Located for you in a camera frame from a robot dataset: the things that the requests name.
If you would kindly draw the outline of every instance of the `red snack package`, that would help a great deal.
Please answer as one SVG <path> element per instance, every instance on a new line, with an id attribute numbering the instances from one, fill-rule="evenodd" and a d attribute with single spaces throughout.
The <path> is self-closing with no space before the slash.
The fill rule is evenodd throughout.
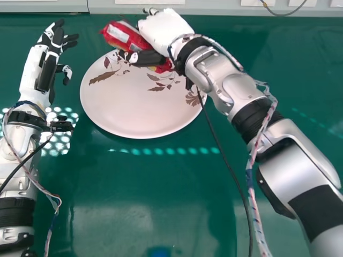
<path id="1" fill-rule="evenodd" d="M 111 21 L 101 31 L 106 42 L 126 52 L 153 50 L 152 46 L 140 35 L 139 31 L 125 21 Z M 149 67 L 156 73 L 172 71 L 170 59 L 163 65 Z"/>

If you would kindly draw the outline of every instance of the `robot finger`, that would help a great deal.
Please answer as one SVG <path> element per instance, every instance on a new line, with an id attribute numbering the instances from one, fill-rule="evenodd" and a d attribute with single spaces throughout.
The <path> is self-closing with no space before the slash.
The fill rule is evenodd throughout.
<path id="1" fill-rule="evenodd" d="M 155 50 L 143 50 L 139 52 L 125 52 L 124 50 L 120 50 L 119 55 L 136 67 L 159 66 L 167 62 L 167 59 Z"/>
<path id="2" fill-rule="evenodd" d="M 156 13 L 158 13 L 159 11 L 157 10 L 157 9 L 155 9 L 155 8 L 147 8 L 147 7 L 145 7 L 145 8 L 143 8 L 143 12 L 145 13 L 145 14 L 148 14 L 148 15 L 155 15 Z"/>
<path id="3" fill-rule="evenodd" d="M 68 42 L 75 41 L 78 39 L 79 39 L 79 34 L 65 35 L 63 38 L 63 45 L 67 44 Z"/>
<path id="4" fill-rule="evenodd" d="M 50 24 L 45 31 L 43 32 L 43 34 L 39 37 L 37 44 L 42 44 L 45 46 L 49 46 L 51 39 L 53 38 L 55 31 L 57 28 L 62 27 L 64 25 L 64 20 L 58 20 L 56 22 L 53 22 L 52 24 Z"/>
<path id="5" fill-rule="evenodd" d="M 59 54 L 62 50 L 63 37 L 63 29 L 60 27 L 56 28 L 55 35 L 44 60 L 42 73 L 36 88 L 39 91 L 48 92 L 53 86 Z"/>
<path id="6" fill-rule="evenodd" d="M 58 27 L 55 31 L 55 35 L 51 40 L 51 44 L 49 46 L 49 51 L 47 53 L 46 59 L 49 55 L 59 56 L 63 46 L 63 39 L 64 39 L 64 30 Z"/>
<path id="7" fill-rule="evenodd" d="M 68 85 L 73 75 L 71 68 L 68 65 L 58 64 L 56 73 L 60 73 L 60 72 L 63 72 L 65 76 L 65 78 L 63 79 L 63 85 L 65 86 Z"/>
<path id="8" fill-rule="evenodd" d="M 61 53 L 64 53 L 68 48 L 72 48 L 72 47 L 75 47 L 75 46 L 77 46 L 77 41 L 76 40 L 64 43 L 62 48 L 61 48 Z"/>

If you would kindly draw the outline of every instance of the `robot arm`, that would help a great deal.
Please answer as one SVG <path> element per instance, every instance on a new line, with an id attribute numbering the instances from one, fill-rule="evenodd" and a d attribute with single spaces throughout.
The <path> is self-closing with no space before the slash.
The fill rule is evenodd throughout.
<path id="1" fill-rule="evenodd" d="M 196 84 L 212 98 L 250 152 L 271 100 L 258 90 L 253 78 L 230 53 L 223 50 L 222 54 L 213 47 L 220 48 L 218 43 L 194 35 L 174 10 L 147 12 L 151 16 L 138 22 L 141 35 L 157 52 L 173 60 L 176 71 L 187 77 L 188 89 Z M 312 257 L 341 256 L 343 196 L 335 168 L 278 111 L 273 113 L 260 138 L 257 180 L 274 210 L 299 222 Z"/>
<path id="2" fill-rule="evenodd" d="M 38 146 L 41 132 L 72 131 L 63 117 L 47 122 L 46 107 L 54 100 L 56 72 L 64 72 L 68 82 L 71 69 L 59 65 L 59 56 L 77 44 L 78 35 L 65 36 L 63 20 L 52 23 L 31 47 L 20 82 L 20 98 L 4 117 L 3 131 L 7 141 L 0 139 L 0 255 L 5 257 L 36 256 L 29 250 L 34 241 L 33 213 L 36 187 L 30 177 L 38 180 L 37 164 L 40 154 L 34 155 L 3 187 L 10 173 Z"/>

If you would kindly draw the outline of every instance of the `table surface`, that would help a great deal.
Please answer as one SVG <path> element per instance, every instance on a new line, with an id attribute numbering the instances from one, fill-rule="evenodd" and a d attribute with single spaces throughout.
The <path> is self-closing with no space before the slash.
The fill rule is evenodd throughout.
<path id="1" fill-rule="evenodd" d="M 111 135 L 85 115 L 79 99 L 80 82 L 91 64 L 111 50 L 99 30 L 122 17 L 1 15 L 0 110 L 19 97 L 29 48 L 47 25 L 61 17 L 66 21 L 66 32 L 80 33 L 80 40 L 77 48 L 61 58 L 74 73 L 67 87 L 61 83 L 63 76 L 57 77 L 53 107 L 60 107 L 75 121 L 78 117 L 78 121 L 69 151 L 62 151 L 67 146 L 62 141 L 68 138 L 60 137 L 59 146 L 55 143 L 46 149 L 39 163 L 41 183 L 63 199 L 50 256 L 133 257 L 154 247 L 165 247 L 184 257 L 247 256 L 242 200 L 203 113 L 181 131 L 152 140 Z M 125 19 L 135 22 L 139 17 Z M 254 78 L 270 83 L 281 113 L 297 123 L 342 177 L 343 19 L 186 19 L 195 31 L 229 49 Z M 211 100 L 206 108 L 245 190 L 245 144 Z M 185 152 L 170 155 L 167 148 L 183 148 Z M 141 154 L 132 154 L 133 149 Z M 151 154 L 142 153 L 143 149 L 150 149 Z M 299 225 L 276 214 L 259 189 L 257 200 L 274 256 L 309 256 Z M 40 256 L 52 215 L 49 201 L 39 194 L 35 248 Z M 258 256 L 256 244 L 254 256 Z"/>

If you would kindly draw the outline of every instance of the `ceramic plate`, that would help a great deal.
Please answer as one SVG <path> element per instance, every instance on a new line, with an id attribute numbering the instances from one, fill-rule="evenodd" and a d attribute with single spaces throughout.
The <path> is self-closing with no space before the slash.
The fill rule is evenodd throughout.
<path id="1" fill-rule="evenodd" d="M 196 87 L 185 89 L 176 72 L 157 74 L 137 68 L 117 50 L 86 72 L 80 97 L 88 117 L 102 129 L 134 139 L 157 138 L 190 124 L 201 112 Z"/>

